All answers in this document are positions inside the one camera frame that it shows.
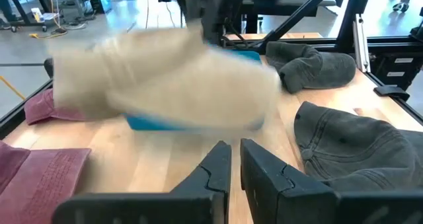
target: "red bucket hat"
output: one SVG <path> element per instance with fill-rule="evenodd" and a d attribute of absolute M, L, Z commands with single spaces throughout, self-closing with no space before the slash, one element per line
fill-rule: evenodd
<path fill-rule="evenodd" d="M 0 141 L 0 223 L 49 224 L 74 193 L 90 149 L 28 150 Z"/>
<path fill-rule="evenodd" d="M 30 98 L 24 106 L 28 125 L 58 118 L 70 121 L 84 121 L 81 113 L 70 108 L 54 108 L 53 89 L 47 89 Z"/>

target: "wooden tabletop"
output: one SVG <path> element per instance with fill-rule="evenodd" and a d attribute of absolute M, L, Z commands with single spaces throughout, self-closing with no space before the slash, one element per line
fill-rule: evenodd
<path fill-rule="evenodd" d="M 283 91 L 278 111 L 255 133 L 223 136 L 183 132 L 132 131 L 122 117 L 100 122 L 54 120 L 28 126 L 23 122 L 4 142 L 13 147 L 50 149 L 88 147 L 89 156 L 77 193 L 168 192 L 183 180 L 208 151 L 223 139 L 232 145 L 230 223 L 252 223 L 245 193 L 240 185 L 239 140 L 253 138 L 285 162 L 302 169 L 293 133 L 295 114 L 304 101 L 386 120 L 404 130 L 423 127 L 397 103 L 373 92 L 373 84 L 357 71 L 354 80 L 340 89 Z"/>
<path fill-rule="evenodd" d="M 241 36 L 245 40 L 261 40 L 267 34 L 260 33 L 260 34 L 241 34 Z M 240 40 L 239 37 L 235 34 L 228 34 L 226 37 L 230 40 L 237 41 Z M 284 34 L 281 39 L 310 39 L 310 38 L 322 38 L 322 35 L 318 32 L 292 32 Z"/>

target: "cap brim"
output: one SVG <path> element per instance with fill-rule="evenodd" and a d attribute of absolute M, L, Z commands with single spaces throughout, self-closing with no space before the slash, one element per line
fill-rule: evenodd
<path fill-rule="evenodd" d="M 90 149 L 31 151 L 0 194 L 0 217 L 9 224 L 49 223 L 57 205 L 73 195 L 90 152 Z"/>
<path fill-rule="evenodd" d="M 48 104 L 49 93 L 53 93 L 52 89 L 45 90 L 30 98 L 24 106 L 26 123 L 28 125 L 46 120 L 51 117 L 54 112 L 53 101 Z"/>

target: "gray cap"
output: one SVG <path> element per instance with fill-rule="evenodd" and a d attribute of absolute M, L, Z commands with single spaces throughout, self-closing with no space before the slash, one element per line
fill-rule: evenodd
<path fill-rule="evenodd" d="M 348 84 L 356 74 L 356 62 L 347 54 L 318 52 L 305 44 L 269 42 L 266 59 L 276 68 L 290 93 L 302 88 L 331 89 Z"/>
<path fill-rule="evenodd" d="M 422 184 L 423 134 L 304 102 L 294 122 L 305 173 L 336 191 Z"/>

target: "blurry cloth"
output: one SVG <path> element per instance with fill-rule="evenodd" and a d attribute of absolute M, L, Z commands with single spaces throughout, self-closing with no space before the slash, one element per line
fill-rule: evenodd
<path fill-rule="evenodd" d="M 69 121 L 85 121 L 84 116 L 72 108 L 55 108 L 53 89 L 46 89 L 32 98 L 24 105 L 26 123 L 28 125 L 44 122 L 49 118 Z"/>
<path fill-rule="evenodd" d="M 276 106 L 279 91 L 273 68 L 210 48 L 199 26 L 122 34 L 54 56 L 55 105 L 88 119 L 128 113 L 243 129 Z"/>
<path fill-rule="evenodd" d="M 269 42 L 269 65 L 278 70 L 282 85 L 290 93 L 306 89 L 332 89 L 347 85 L 356 74 L 354 59 L 341 53 L 318 52 L 305 44 Z"/>
<path fill-rule="evenodd" d="M 90 149 L 28 150 L 0 141 L 0 223 L 49 224 L 71 197 Z"/>

